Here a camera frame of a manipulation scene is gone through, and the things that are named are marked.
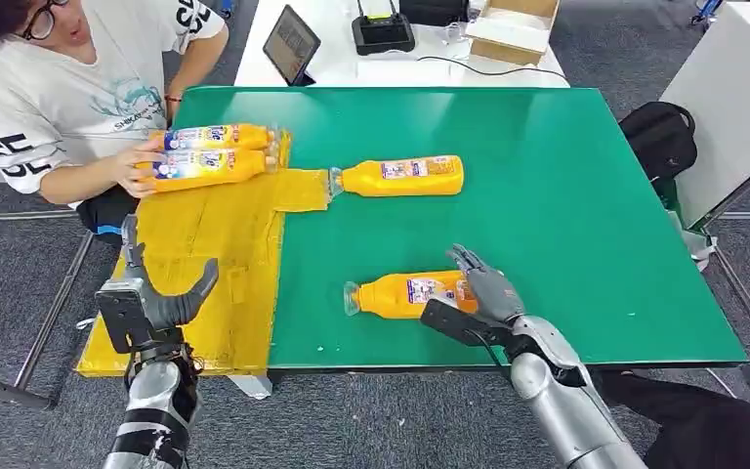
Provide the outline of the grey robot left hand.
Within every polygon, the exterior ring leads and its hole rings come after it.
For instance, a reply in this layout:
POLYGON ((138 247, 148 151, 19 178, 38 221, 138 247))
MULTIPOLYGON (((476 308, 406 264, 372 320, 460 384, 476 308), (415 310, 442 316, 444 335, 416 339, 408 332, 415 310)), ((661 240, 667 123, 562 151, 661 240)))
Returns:
POLYGON ((124 268, 121 277, 140 292, 146 318, 156 330, 185 325, 199 314, 219 279, 217 259, 208 259, 202 276, 186 293, 164 295, 153 286, 144 261, 146 245, 137 241, 137 216, 129 214, 121 226, 124 268))

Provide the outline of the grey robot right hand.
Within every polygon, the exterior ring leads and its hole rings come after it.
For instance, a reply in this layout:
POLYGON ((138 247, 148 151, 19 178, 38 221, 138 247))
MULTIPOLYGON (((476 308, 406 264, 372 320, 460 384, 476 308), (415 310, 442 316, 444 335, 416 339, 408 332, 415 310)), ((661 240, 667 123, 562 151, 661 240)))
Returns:
POLYGON ((518 292, 504 274, 485 263, 475 252, 454 243, 447 255, 454 261, 478 302, 477 313, 485 318, 508 322, 525 313, 518 292))

